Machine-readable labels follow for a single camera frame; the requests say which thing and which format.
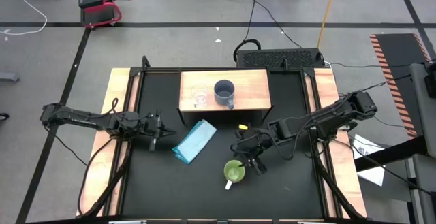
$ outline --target green mug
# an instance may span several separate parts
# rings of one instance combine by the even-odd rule
[[[245,176],[245,167],[241,166],[243,163],[238,160],[230,160],[224,166],[224,177],[227,180],[225,189],[230,189],[232,183],[240,182]]]

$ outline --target blue cloth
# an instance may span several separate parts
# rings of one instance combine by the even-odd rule
[[[217,129],[206,120],[198,121],[185,139],[172,150],[176,153],[177,158],[186,164],[190,164],[216,131]]]

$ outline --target wooden frame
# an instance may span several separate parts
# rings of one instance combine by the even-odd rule
[[[129,82],[130,68],[114,68],[110,75],[108,88],[106,91],[106,97],[104,100],[102,112],[106,112],[110,109],[110,104],[115,97],[119,98],[117,110],[122,110],[125,103],[125,96],[127,93],[127,84]],[[128,110],[134,110],[134,103],[136,100],[136,94],[139,85],[139,76],[133,77],[133,84],[131,86],[130,100]],[[333,72],[331,69],[315,69],[315,80],[317,82],[318,95],[320,98],[321,107],[329,106],[334,103],[338,98],[338,92],[336,83],[334,81]],[[315,110],[315,98],[312,91],[311,79],[306,77],[307,92],[309,95],[309,103],[312,111]],[[93,150],[91,155],[102,146],[109,139],[106,132],[98,131],[95,135]],[[348,136],[345,131],[339,131],[337,134],[337,140],[348,143]],[[106,188],[114,159],[115,142],[111,142],[103,151],[95,157],[94,162],[91,164],[87,181],[85,183],[82,195],[80,196],[80,203],[82,211],[86,212],[100,196],[101,192]],[[121,148],[121,156],[119,157],[120,164],[123,160],[123,155],[127,144],[124,142]],[[332,157],[332,164],[336,182],[340,190],[346,196],[348,201],[353,207],[363,216],[367,215],[362,193],[360,191],[360,185],[356,168],[354,167],[353,152],[350,148],[340,144],[332,142],[329,144],[330,154]],[[323,163],[325,163],[324,155],[321,157]],[[109,214],[116,214],[120,182],[116,186],[112,194],[112,201],[110,203]],[[332,192],[328,185],[324,182],[324,188],[326,192],[326,200],[328,206],[328,213],[330,217],[336,217],[334,209],[334,201]],[[344,218],[347,218],[347,214],[342,209]]]

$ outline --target gray floor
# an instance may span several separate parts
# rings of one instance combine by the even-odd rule
[[[279,22],[321,22],[327,0],[258,0]],[[411,0],[422,22],[436,22],[434,0]],[[50,22],[78,22],[77,0],[29,0]],[[120,1],[123,22],[247,22],[252,0],[134,0]],[[41,22],[21,0],[0,0],[0,22]],[[271,22],[260,7],[253,21]],[[403,0],[334,0],[328,22],[408,22]],[[26,28],[11,32],[28,31]],[[233,67],[233,49],[246,28],[106,28],[91,32],[69,96],[69,106],[100,112],[110,70],[139,66],[146,55],[154,67]],[[38,121],[41,107],[57,102],[83,34],[81,28],[47,28],[26,36],[0,36],[0,70],[17,71],[21,81],[0,82],[0,108],[11,118],[0,124],[0,223],[15,221],[46,137]],[[285,31],[303,47],[317,44],[319,29]],[[426,29],[436,42],[436,29]],[[321,45],[327,61],[376,65],[370,34],[418,33],[416,29],[326,29]],[[262,47],[294,48],[277,28],[252,28],[250,37]],[[339,92],[354,91],[384,81],[379,69],[333,66]],[[371,89],[377,117],[401,124],[387,87]],[[407,139],[405,130],[374,120],[363,121],[355,133],[373,142],[394,145]],[[64,125],[58,135],[83,159],[91,153],[94,131]],[[28,221],[73,218],[84,167],[55,142]],[[405,203],[364,193],[368,215],[379,221],[407,223]]]

